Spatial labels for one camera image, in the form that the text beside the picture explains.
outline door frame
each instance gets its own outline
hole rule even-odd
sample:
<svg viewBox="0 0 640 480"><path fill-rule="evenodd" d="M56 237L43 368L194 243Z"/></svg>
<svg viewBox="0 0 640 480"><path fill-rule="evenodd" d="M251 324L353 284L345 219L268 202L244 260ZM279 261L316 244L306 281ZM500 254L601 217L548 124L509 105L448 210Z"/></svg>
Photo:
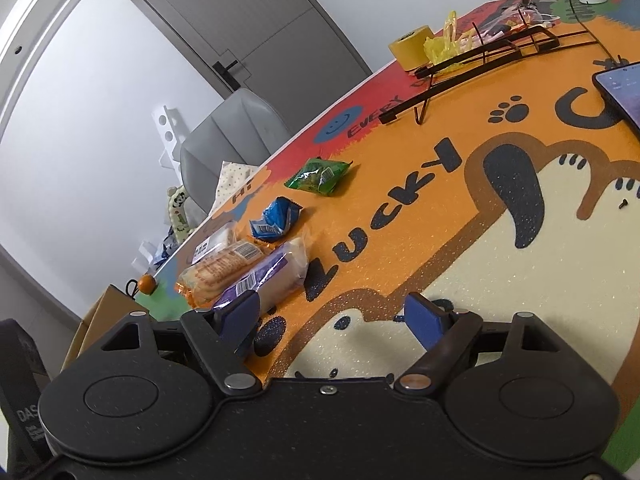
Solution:
<svg viewBox="0 0 640 480"><path fill-rule="evenodd" d="M167 38L172 45L180 52L185 59L200 73L201 76L213 87L213 89L220 94L223 99L226 99L232 94L232 89L225 83L225 81L218 75L212 67L210 67L200 55L187 43L187 41L160 15L158 12L148 3L147 0L131 0L133 4L153 23L156 28L162 32L165 38ZM322 18L328 23L328 25L337 34L338 38L342 41L342 44L347 47L350 54L354 57L358 65L363 69L365 78L372 74L371 69L365 63L362 56L358 53L355 47L351 44L351 41L347 39L343 31L335 24L334 20L326 13L317 0L308 0L311 5L320 13Z"/></svg>

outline orange ball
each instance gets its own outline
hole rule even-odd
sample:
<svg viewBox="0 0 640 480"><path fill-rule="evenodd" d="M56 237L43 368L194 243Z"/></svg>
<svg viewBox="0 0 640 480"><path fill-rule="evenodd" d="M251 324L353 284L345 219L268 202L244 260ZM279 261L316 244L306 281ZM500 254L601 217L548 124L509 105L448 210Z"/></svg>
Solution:
<svg viewBox="0 0 640 480"><path fill-rule="evenodd" d="M146 294L148 296L156 290L156 279L151 274L145 274L138 280L138 290L142 292L142 294Z"/></svg>

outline green snack packet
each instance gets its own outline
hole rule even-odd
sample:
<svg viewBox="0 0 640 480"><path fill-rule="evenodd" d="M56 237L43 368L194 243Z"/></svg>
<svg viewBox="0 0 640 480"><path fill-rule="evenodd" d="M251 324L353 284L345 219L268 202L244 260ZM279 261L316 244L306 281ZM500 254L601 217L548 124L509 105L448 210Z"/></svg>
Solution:
<svg viewBox="0 0 640 480"><path fill-rule="evenodd" d="M302 169L287 180L284 185L289 189L299 189L328 196L338 181L349 169L351 162L310 158Z"/></svg>

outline blue smiley face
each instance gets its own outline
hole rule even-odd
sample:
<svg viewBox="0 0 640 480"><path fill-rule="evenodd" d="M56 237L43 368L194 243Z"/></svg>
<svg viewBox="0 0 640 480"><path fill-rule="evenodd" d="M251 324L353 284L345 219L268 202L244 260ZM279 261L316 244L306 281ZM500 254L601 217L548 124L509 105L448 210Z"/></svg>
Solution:
<svg viewBox="0 0 640 480"><path fill-rule="evenodd" d="M335 139L335 137L351 126L361 113L362 106L354 106L341 111L339 114L329 119L329 121L322 127L316 135L314 143L320 144L321 142L327 142L328 140Z"/></svg>

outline yellow tape roll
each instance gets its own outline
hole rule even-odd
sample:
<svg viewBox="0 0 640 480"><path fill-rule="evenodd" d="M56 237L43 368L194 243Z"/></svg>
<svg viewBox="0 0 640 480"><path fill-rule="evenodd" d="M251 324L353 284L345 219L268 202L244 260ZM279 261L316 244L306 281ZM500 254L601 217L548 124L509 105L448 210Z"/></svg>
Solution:
<svg viewBox="0 0 640 480"><path fill-rule="evenodd" d="M409 70L429 62L424 53L424 42L427 38L433 38L433 32L427 25L424 25L389 45L389 50L396 57L403 70L409 72Z"/></svg>

